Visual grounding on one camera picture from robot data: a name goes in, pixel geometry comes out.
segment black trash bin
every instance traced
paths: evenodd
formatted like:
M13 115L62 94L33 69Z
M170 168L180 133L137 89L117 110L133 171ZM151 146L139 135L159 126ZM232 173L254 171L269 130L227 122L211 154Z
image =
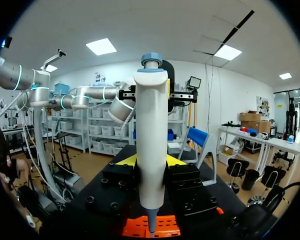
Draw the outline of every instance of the black trash bin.
M246 190L246 191L251 190L258 178L259 178L259 172L253 169L247 170L242 183L242 190Z

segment ceiling light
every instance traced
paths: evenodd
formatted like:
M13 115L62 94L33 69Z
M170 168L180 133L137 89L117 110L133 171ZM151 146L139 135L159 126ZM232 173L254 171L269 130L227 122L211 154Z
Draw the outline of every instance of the ceiling light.
M108 38L87 43L86 46L97 56L117 52Z
M236 58L237 56L239 56L240 54L242 54L242 51L235 49L231 46L228 45L223 45L216 53L215 56L222 58L222 59L226 59L231 61L232 59Z
M49 72L49 73L51 73L51 72L53 72L54 70L57 70L58 68L57 67L55 67L55 66L52 66L52 65L48 65L46 68L45 68L45 70L47 71L47 72Z
M281 75L279 75L279 77L280 77L282 80L292 78L292 76L291 76L291 74L290 74L289 72L287 72L287 73L285 73L285 74L281 74Z

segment yellow tape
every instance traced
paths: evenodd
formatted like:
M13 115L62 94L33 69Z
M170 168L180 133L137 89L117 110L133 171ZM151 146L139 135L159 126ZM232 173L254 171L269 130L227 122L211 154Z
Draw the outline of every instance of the yellow tape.
M170 78L168 78L168 100L170 99Z
M170 155L166 156L166 161L167 161L169 167L170 166L174 166L176 164L187 165L187 163L185 163L185 162L183 162L183 161L181 161L181 160L179 160L179 159L177 159L177 158L175 158L173 156L170 156Z
M135 167L136 165L136 160L137 160L137 154L132 155L118 163L116 163L117 165L123 165L123 164L128 164L129 166L133 166Z

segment ceiling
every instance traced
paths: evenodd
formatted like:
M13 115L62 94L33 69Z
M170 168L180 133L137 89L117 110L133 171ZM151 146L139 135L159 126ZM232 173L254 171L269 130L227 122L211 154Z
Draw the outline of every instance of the ceiling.
M251 11L227 45L242 51L232 61L213 57ZM37 0L11 31L1 55L28 68L63 50L52 76L78 69L140 60L147 52L164 59L222 67L270 86L300 82L300 46L266 0ZM116 53L96 56L86 44L109 38ZM292 78L282 80L280 74Z

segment cardboard box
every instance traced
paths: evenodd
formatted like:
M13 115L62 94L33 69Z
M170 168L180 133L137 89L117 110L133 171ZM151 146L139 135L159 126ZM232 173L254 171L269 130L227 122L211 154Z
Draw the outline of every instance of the cardboard box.
M224 145L222 149L222 153L232 156L234 154L234 149L232 147Z
M241 112L240 113L240 121L260 122L261 121L261 114Z
M269 121L242 121L241 125L247 129L255 129L258 133L270 133L271 122Z

